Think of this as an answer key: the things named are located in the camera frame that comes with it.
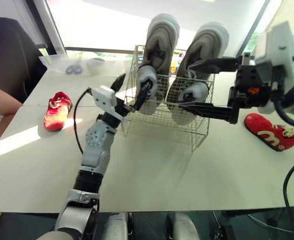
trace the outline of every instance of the white table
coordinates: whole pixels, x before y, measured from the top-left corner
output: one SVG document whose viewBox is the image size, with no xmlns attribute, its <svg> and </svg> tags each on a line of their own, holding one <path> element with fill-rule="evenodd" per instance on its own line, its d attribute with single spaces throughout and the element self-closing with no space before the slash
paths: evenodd
<svg viewBox="0 0 294 240">
<path fill-rule="evenodd" d="M 48 81 L 50 76 L 48 73 L 44 79 Z M 233 73 L 216 79 L 216 104 L 226 104 L 233 80 Z M 74 184 L 81 154 L 73 128 L 46 132 L 42 128 L 46 109 L 20 108 L 0 140 L 0 211 L 57 213 Z M 100 112 L 97 107 L 78 108 L 82 146 L 87 128 Z M 101 187 L 101 211 L 283 207 L 282 184 L 294 165 L 294 147 L 275 152 L 259 141 L 242 123 L 250 112 L 255 109 L 242 110 L 237 125 L 212 119 L 209 136 L 193 155 L 190 148 L 165 140 L 124 137 L 119 128 Z M 268 118 L 283 123 L 276 114 Z M 294 175 L 288 196 L 294 206 Z"/>
</svg>

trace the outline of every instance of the gray sneaker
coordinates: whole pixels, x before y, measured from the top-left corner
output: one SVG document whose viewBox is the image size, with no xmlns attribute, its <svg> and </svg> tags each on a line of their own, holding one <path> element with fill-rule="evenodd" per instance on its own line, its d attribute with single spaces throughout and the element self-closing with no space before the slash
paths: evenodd
<svg viewBox="0 0 294 240">
<path fill-rule="evenodd" d="M 228 41 L 228 31 L 220 23 L 209 22 L 201 26 L 181 61 L 177 78 L 170 87 L 166 101 L 169 103 L 205 102 L 209 90 L 205 81 L 209 79 L 210 74 L 191 72 L 188 71 L 188 67 L 199 60 L 221 58 Z M 168 108 L 172 112 L 173 120 L 180 125 L 186 125 L 196 118 L 196 115 L 177 105 L 168 104 Z"/>
<path fill-rule="evenodd" d="M 178 22 L 173 16 L 162 13 L 154 17 L 148 28 L 142 63 L 153 66 L 157 74 L 168 75 L 172 54 L 179 38 L 179 30 Z M 153 109 L 145 109 L 146 106 L 142 105 L 141 113 L 153 114 L 156 107 L 166 97 L 168 87 L 169 79 L 167 77 L 158 79 L 157 91 L 154 95 L 156 104 L 148 104 L 154 106 Z"/>
</svg>

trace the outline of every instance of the wire mesh basket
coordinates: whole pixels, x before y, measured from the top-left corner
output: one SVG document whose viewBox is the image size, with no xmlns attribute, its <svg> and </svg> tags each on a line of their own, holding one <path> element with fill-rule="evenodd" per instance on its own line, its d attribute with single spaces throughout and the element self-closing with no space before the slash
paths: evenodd
<svg viewBox="0 0 294 240">
<path fill-rule="evenodd" d="M 142 63 L 143 50 L 144 46 L 141 45 L 137 45 L 134 50 L 125 93 L 127 105 L 132 105 L 135 102 L 137 71 Z M 214 74 L 211 74 L 207 80 L 176 77 L 175 74 L 185 52 L 185 50 L 175 49 L 170 74 L 157 75 L 158 90 L 156 96 L 158 100 L 149 99 L 140 111 L 128 114 L 127 119 L 122 122 L 122 131 L 125 136 L 132 133 L 167 139 L 171 142 L 191 146 L 192 151 L 205 140 L 209 130 L 209 119 L 186 112 L 179 108 L 177 103 L 171 102 L 171 99 L 177 99 L 181 89 L 185 89 L 194 82 L 207 84 L 209 94 L 205 102 L 211 103 L 212 101 Z"/>
</svg>

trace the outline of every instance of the red slipper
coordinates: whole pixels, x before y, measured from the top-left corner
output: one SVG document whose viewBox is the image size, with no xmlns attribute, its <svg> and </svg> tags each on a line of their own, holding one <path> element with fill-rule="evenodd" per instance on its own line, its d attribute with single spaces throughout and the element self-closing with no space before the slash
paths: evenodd
<svg viewBox="0 0 294 240">
<path fill-rule="evenodd" d="M 43 126 L 48 131 L 58 131 L 63 128 L 72 108 L 70 98 L 62 91 L 49 99 L 49 106 Z"/>
<path fill-rule="evenodd" d="M 294 146 L 294 131 L 291 127 L 274 125 L 256 113 L 248 114 L 244 119 L 244 124 L 252 134 L 277 152 Z"/>
</svg>

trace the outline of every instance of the black cable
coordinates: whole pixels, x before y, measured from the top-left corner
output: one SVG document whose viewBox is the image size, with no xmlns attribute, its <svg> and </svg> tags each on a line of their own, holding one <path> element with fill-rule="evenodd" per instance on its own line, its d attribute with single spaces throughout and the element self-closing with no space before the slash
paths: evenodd
<svg viewBox="0 0 294 240">
<path fill-rule="evenodd" d="M 78 137 L 78 133 L 77 133 L 77 123 L 76 123 L 76 114 L 77 114 L 77 108 L 78 108 L 78 105 L 79 105 L 79 102 L 81 101 L 81 99 L 83 98 L 83 96 L 85 94 L 91 94 L 91 88 L 87 88 L 82 94 L 81 96 L 79 97 L 79 99 L 77 100 L 77 103 L 75 105 L 75 111 L 74 111 L 74 114 L 73 114 L 73 129 L 75 131 L 75 136 L 76 136 L 76 141 L 77 141 L 77 144 L 78 144 L 78 147 L 79 147 L 79 150 L 81 152 L 81 154 L 83 154 L 83 150 L 82 150 L 82 147 L 81 147 L 81 144 L 80 144 L 80 141 L 79 141 L 79 137 Z"/>
<path fill-rule="evenodd" d="M 289 172 L 285 178 L 285 181 L 283 182 L 282 193 L 283 193 L 283 199 L 285 201 L 285 205 L 286 205 L 286 208 L 288 211 L 288 216 L 289 216 L 291 228 L 292 228 L 293 235 L 294 235 L 294 218 L 293 218 L 292 210 L 289 205 L 288 197 L 287 197 L 287 185 L 288 185 L 289 179 L 290 179 L 293 172 L 294 172 L 294 166 L 289 170 Z"/>
<path fill-rule="evenodd" d="M 276 112 L 278 113 L 280 118 L 282 120 L 284 120 L 286 123 L 294 126 L 294 120 L 292 120 L 290 117 L 288 117 L 288 115 L 283 111 L 281 100 L 279 100 L 279 99 L 275 100 L 273 102 L 273 104 L 274 104 Z"/>
</svg>

